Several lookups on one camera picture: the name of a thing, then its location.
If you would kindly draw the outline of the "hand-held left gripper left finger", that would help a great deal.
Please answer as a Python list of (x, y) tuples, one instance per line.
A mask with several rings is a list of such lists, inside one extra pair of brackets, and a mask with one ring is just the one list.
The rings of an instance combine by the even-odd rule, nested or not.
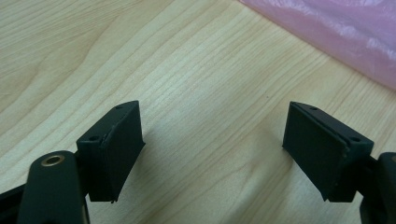
[(144, 145), (138, 101), (114, 106), (77, 140), (92, 202), (119, 198)]

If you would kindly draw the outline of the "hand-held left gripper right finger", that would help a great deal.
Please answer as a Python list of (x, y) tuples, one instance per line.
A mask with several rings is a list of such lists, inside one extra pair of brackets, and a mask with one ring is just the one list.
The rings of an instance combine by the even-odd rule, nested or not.
[(283, 148), (330, 202), (350, 203), (374, 142), (312, 105), (291, 102)]

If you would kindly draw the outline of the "pink plastic bag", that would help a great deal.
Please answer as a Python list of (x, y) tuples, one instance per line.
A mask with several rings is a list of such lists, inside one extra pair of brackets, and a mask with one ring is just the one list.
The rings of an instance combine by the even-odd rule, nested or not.
[(239, 0), (396, 90), (396, 0)]

